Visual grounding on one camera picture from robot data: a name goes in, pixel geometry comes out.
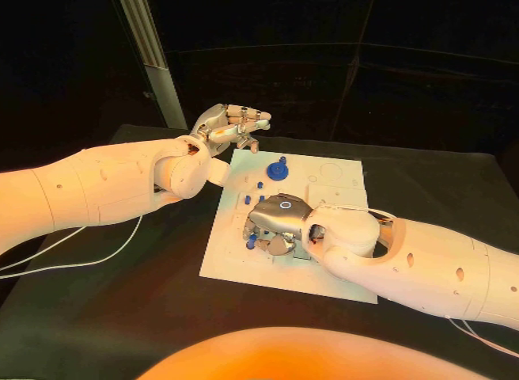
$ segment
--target black table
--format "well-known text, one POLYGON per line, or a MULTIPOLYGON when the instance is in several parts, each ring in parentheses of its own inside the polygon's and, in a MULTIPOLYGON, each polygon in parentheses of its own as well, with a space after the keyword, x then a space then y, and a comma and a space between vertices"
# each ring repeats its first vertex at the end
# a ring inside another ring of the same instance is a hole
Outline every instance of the black table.
MULTIPOLYGON (((123 126, 113 142, 180 134, 123 126)), ((262 150, 362 160, 372 207, 519 253, 519 200, 487 154, 284 138, 260 141, 262 150)), ((228 150, 221 159, 229 161, 231 155, 228 150)), ((221 188, 208 184, 193 199, 147 215, 127 248, 104 264, 22 278, 0 310, 0 378, 134 378, 190 344, 265 326, 372 336, 492 378, 519 378, 519 359, 489 348, 443 318, 382 298, 371 305, 199 277, 219 198, 221 188)), ((137 219, 88 228, 30 267, 107 256, 136 223, 137 219)), ((68 232, 52 234, 45 246, 68 232)), ((519 332, 473 326, 519 351, 519 332)))

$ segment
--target black fabric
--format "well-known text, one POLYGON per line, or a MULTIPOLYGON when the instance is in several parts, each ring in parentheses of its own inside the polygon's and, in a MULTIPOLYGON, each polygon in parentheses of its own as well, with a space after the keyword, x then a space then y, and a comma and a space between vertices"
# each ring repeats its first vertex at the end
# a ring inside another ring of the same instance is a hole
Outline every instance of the black fabric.
MULTIPOLYGON (((113 142, 180 133, 124 126, 113 142)), ((372 207, 519 253, 519 201, 493 156, 286 138, 260 142, 262 150, 362 160, 372 207)), ((231 155, 229 150, 221 159, 229 161, 231 155)), ((0 378, 134 378, 189 345, 265 326, 372 336, 490 378, 519 378, 519 359, 463 334, 446 319, 385 299, 369 305, 199 277, 221 191, 208 184, 193 199, 147 215, 134 240, 104 264, 22 278, 0 311, 0 378)), ((30 267, 107 256, 136 223, 88 228, 30 267)), ((45 245, 66 234, 52 234, 45 245)), ((473 327, 519 351, 519 332, 473 327)))

